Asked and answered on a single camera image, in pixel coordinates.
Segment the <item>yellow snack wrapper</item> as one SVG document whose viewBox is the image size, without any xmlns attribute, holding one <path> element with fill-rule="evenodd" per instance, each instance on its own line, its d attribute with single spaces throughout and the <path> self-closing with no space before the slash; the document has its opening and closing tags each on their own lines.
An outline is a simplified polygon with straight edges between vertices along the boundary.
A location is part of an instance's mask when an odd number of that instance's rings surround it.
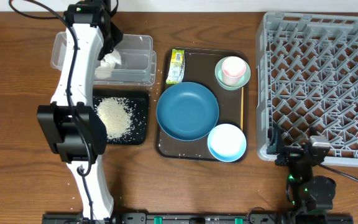
<svg viewBox="0 0 358 224">
<path fill-rule="evenodd" d="M 170 57 L 169 70 L 166 84 L 174 85 L 181 83 L 185 75 L 185 51 L 173 49 Z"/>
</svg>

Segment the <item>white napkin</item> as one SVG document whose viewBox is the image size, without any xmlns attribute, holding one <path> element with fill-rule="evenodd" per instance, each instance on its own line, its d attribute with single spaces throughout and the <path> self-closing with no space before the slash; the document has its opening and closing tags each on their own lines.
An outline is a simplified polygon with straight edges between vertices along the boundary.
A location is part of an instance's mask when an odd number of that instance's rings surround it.
<svg viewBox="0 0 358 224">
<path fill-rule="evenodd" d="M 118 49 L 114 49 L 111 53 L 108 53 L 100 61 L 99 67 L 95 70 L 95 79 L 104 80 L 111 76 L 112 71 L 116 65 L 122 64 L 122 58 Z"/>
</svg>

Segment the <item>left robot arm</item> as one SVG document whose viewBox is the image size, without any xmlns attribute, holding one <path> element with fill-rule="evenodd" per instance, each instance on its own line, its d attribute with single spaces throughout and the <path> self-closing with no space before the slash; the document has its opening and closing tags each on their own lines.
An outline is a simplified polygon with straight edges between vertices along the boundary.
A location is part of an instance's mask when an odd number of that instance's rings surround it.
<svg viewBox="0 0 358 224">
<path fill-rule="evenodd" d="M 66 27 L 61 76 L 50 104 L 37 110 L 51 151 L 76 180 L 80 223 L 110 223 L 114 207 L 102 162 L 106 127 L 93 108 L 93 85 L 97 63 L 123 38 L 111 20 L 116 11 L 110 1 L 79 1 L 58 17 Z"/>
</svg>

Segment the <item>dark blue plate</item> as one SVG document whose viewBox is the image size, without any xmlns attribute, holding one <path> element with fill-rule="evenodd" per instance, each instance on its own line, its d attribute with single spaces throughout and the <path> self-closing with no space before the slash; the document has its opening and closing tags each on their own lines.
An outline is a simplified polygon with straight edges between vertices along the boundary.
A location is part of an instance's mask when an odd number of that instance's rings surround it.
<svg viewBox="0 0 358 224">
<path fill-rule="evenodd" d="M 204 85 L 183 82 L 162 93 L 156 115 L 160 128 L 170 137 L 195 141 L 215 127 L 219 105 L 215 95 Z"/>
</svg>

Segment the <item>pile of white rice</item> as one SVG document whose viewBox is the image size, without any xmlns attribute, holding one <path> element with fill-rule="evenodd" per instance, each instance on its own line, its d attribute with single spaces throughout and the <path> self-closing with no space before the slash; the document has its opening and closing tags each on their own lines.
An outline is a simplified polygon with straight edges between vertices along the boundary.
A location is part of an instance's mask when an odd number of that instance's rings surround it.
<svg viewBox="0 0 358 224">
<path fill-rule="evenodd" d="M 110 97 L 102 99 L 97 106 L 96 113 L 106 127 L 108 140 L 127 137 L 135 129 L 130 103 L 128 98 Z"/>
</svg>

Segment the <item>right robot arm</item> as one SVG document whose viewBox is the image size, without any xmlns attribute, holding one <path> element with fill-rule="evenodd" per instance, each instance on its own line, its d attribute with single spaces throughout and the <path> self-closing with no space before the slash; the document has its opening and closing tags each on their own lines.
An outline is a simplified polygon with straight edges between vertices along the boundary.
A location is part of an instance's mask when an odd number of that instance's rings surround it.
<svg viewBox="0 0 358 224">
<path fill-rule="evenodd" d="M 310 128 L 310 137 L 300 148 L 287 146 L 282 130 L 274 126 L 267 152 L 276 155 L 275 165 L 288 167 L 287 200 L 293 208 L 280 215 L 277 223 L 327 223 L 327 211 L 333 208 L 336 183 L 322 175 L 314 175 L 313 167 L 328 155 L 330 143 Z"/>
</svg>

